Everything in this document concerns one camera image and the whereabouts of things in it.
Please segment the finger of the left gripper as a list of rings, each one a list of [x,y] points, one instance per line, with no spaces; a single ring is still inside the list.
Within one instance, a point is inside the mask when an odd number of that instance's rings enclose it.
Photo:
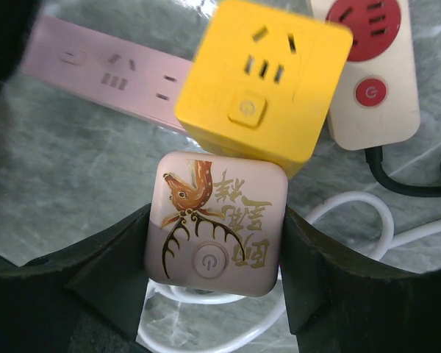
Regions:
[[[0,0],[0,92],[21,64],[41,0]]]

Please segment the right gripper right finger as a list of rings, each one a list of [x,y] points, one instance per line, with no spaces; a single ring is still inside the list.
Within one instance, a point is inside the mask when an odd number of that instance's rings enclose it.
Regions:
[[[414,274],[372,260],[293,210],[280,263],[300,352],[441,352],[441,269]]]

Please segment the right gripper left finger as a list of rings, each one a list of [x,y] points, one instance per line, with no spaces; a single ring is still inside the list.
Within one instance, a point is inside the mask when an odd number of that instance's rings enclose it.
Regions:
[[[0,352],[143,352],[149,213],[22,266],[0,256]]]

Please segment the pink cube adapter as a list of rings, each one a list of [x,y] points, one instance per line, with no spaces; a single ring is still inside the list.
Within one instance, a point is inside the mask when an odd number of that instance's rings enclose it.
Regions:
[[[159,284],[264,296],[276,284],[288,179],[277,165],[185,151],[157,166],[144,264]]]

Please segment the pink power strip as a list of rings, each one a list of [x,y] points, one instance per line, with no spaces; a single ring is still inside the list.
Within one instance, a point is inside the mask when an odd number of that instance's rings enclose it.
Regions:
[[[21,70],[88,101],[183,134],[175,103],[189,60],[41,15]]]

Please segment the beige red power strip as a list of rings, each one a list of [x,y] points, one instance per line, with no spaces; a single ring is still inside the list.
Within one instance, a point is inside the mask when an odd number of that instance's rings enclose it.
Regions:
[[[356,151],[400,143],[420,126],[407,1],[311,1],[316,19],[354,36],[327,118],[332,139]]]

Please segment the yellow cube socket adapter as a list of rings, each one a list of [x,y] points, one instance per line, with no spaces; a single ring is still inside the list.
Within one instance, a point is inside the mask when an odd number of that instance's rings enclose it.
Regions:
[[[223,1],[175,115],[204,150],[269,161],[292,177],[315,150],[352,42],[340,24]]]

